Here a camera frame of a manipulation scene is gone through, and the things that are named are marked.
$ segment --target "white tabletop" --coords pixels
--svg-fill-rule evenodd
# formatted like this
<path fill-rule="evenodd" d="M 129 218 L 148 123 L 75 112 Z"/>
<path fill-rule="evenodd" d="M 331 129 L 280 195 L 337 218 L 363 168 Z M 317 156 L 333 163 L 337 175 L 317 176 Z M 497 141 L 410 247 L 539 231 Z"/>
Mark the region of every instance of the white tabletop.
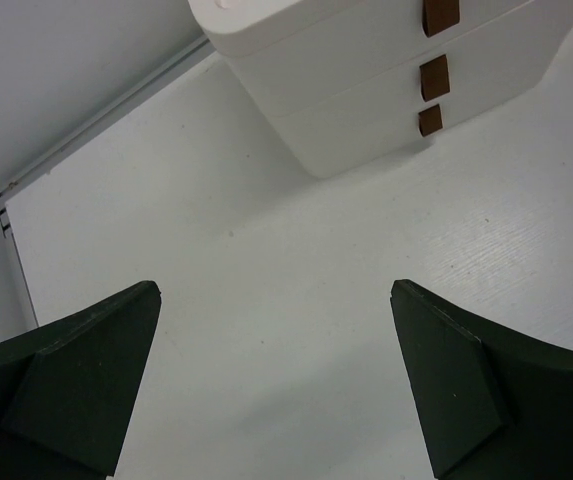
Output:
<path fill-rule="evenodd" d="M 424 147 L 315 181 L 214 55 L 8 202 L 41 324 L 162 291 L 117 478 L 432 478 L 398 278 L 573 348 L 573 31 Z"/>

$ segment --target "black object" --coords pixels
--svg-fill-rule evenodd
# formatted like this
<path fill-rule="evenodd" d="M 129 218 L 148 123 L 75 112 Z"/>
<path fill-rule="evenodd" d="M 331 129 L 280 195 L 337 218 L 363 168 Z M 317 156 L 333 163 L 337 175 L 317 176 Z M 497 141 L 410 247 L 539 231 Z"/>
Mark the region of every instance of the black object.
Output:
<path fill-rule="evenodd" d="M 0 343 L 0 480 L 115 474 L 160 308 L 141 282 Z"/>
<path fill-rule="evenodd" d="M 391 304 L 435 478 L 573 479 L 573 351 L 409 280 Z"/>

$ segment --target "brown square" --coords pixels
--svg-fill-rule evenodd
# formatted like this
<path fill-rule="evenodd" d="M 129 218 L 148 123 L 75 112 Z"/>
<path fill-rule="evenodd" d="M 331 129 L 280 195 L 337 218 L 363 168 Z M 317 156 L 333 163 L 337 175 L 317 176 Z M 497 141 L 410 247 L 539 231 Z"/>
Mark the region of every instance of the brown square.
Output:
<path fill-rule="evenodd" d="M 422 98 L 428 102 L 450 92 L 448 60 L 446 55 L 437 57 L 419 67 L 422 85 Z"/>
<path fill-rule="evenodd" d="M 432 37 L 459 23 L 459 0 L 424 0 L 424 33 Z"/>
<path fill-rule="evenodd" d="M 432 135 L 442 128 L 444 125 L 442 124 L 442 109 L 439 104 L 419 112 L 419 133 L 422 134 L 422 137 Z"/>

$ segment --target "white container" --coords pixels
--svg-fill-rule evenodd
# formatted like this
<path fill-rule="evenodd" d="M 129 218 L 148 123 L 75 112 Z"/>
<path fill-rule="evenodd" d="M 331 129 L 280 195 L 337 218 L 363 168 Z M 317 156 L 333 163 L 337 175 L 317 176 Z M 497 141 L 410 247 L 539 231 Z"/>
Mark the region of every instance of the white container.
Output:
<path fill-rule="evenodd" d="M 573 0 L 459 0 L 428 38 L 423 0 L 189 0 L 215 47 L 313 175 L 328 177 L 535 85 L 573 25 Z M 419 67 L 442 54 L 450 93 L 424 102 Z"/>

